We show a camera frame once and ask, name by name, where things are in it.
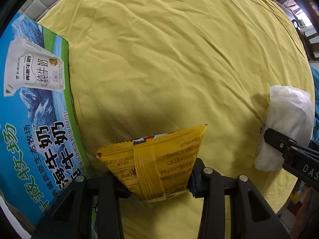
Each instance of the blue fabric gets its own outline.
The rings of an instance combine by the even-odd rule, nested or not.
[[[315,84],[315,120],[312,140],[319,142],[319,71],[310,67]]]

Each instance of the yellow blanket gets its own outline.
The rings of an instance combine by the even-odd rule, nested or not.
[[[199,157],[246,174],[275,211],[296,178],[254,168],[269,87],[314,85],[291,22],[270,0],[62,0],[40,23],[70,44],[81,139],[97,148],[208,124]],[[122,201],[126,238],[196,238],[202,200]]]

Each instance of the black clamp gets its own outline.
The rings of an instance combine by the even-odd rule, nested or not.
[[[197,158],[188,189],[204,198],[198,239],[224,239],[225,200],[230,196],[232,239],[289,239],[280,220],[245,175],[221,176]]]
[[[188,189],[204,198],[198,239],[224,239],[225,195],[230,196],[232,239],[289,239],[257,188],[245,175],[221,176],[197,158]],[[124,239],[119,198],[131,192],[111,172],[99,178],[76,177],[39,222],[31,239],[89,239],[93,196],[98,196],[98,238]]]
[[[98,237],[124,239],[119,198],[131,192],[111,172],[99,178],[78,176],[55,200],[31,239],[91,238],[93,196],[98,196]]]
[[[264,139],[267,144],[282,153],[283,168],[319,191],[319,149],[318,143],[312,141],[314,149],[299,145],[290,137],[268,128]]]

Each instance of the white plastic bag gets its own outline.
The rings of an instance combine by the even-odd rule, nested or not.
[[[21,87],[59,92],[65,89],[64,62],[24,37],[10,42],[4,70],[4,96],[13,96]]]
[[[270,102],[256,150],[256,169],[278,170],[284,163],[282,153],[266,144],[264,140],[264,133],[268,128],[273,128],[296,140],[300,145],[308,147],[313,131],[314,114],[309,93],[290,86],[270,87]]]

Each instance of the blue milk box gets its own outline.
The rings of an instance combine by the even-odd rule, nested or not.
[[[33,226],[76,176],[93,176],[73,113],[68,46],[19,14],[0,39],[0,190]]]

